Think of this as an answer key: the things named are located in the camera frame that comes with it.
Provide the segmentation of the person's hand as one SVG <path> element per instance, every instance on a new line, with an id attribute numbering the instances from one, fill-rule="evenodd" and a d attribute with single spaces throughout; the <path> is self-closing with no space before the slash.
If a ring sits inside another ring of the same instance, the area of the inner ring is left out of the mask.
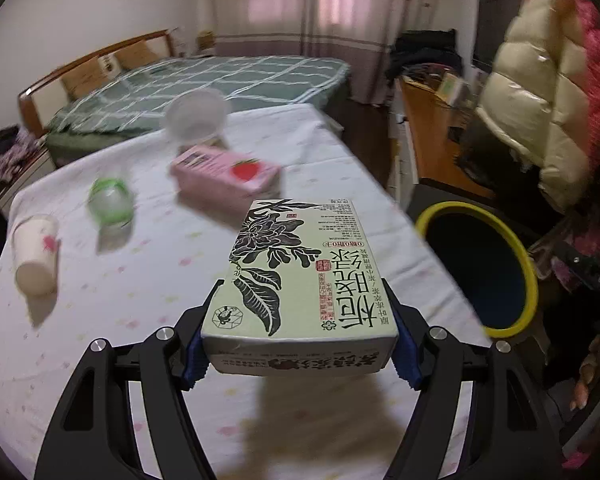
<path id="1" fill-rule="evenodd" d="M 588 346 L 588 354 L 579 367 L 579 377 L 572 390 L 570 411 L 583 410 L 595 383 L 600 379 L 600 334 Z"/>

